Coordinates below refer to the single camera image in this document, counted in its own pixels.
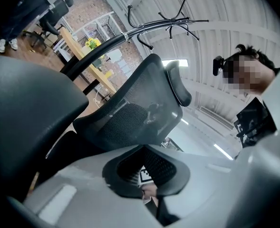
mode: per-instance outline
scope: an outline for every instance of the white sneaker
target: white sneaker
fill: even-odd
[[[5,52],[5,44],[6,44],[6,40],[5,39],[1,39],[0,40],[0,53],[4,53]]]
[[[18,49],[18,46],[17,46],[17,39],[12,39],[12,40],[10,40],[10,41],[9,41],[9,44],[10,44],[10,46],[11,46],[11,48],[12,48],[13,50],[17,50],[17,49]]]

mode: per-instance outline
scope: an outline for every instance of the jeans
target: jeans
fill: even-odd
[[[13,9],[7,21],[0,27],[0,39],[15,39],[39,14],[49,7],[47,0],[21,0]]]

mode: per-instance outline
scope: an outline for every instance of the red brick wall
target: red brick wall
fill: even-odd
[[[74,5],[69,9],[69,13],[65,16],[65,19],[73,30],[77,30],[84,24],[111,11],[113,11],[113,9],[106,0],[74,0]],[[113,14],[113,17],[121,30],[126,31],[126,28],[118,16]],[[117,48],[121,50],[123,59],[131,71],[134,72],[134,70],[143,61],[135,44],[133,42],[131,44],[124,43]],[[104,73],[110,69],[113,70],[114,75],[109,78],[109,81],[113,84],[116,90],[119,89],[127,80],[127,77],[117,63],[113,64],[111,61],[103,62],[101,69]],[[88,79],[90,82],[94,80],[92,76],[89,76]],[[100,93],[103,95],[106,94],[105,90],[103,89],[101,89]]]

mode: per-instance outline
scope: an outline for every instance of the fluorescent light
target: fluorescent light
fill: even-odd
[[[162,60],[163,65],[166,67],[172,61],[179,61],[179,67],[188,67],[188,63],[186,59],[174,59],[174,60]]]
[[[177,116],[178,116],[178,115],[177,115],[176,113],[174,113],[174,112],[173,112],[172,114],[173,114],[174,117],[177,117]],[[181,121],[184,122],[186,125],[188,125],[188,122],[185,121],[184,119],[181,119]]]
[[[233,158],[231,156],[228,155],[227,152],[225,152],[222,148],[220,148],[218,145],[214,144],[214,146],[217,148],[217,150],[219,150],[222,154],[224,154],[229,160],[233,160]]]

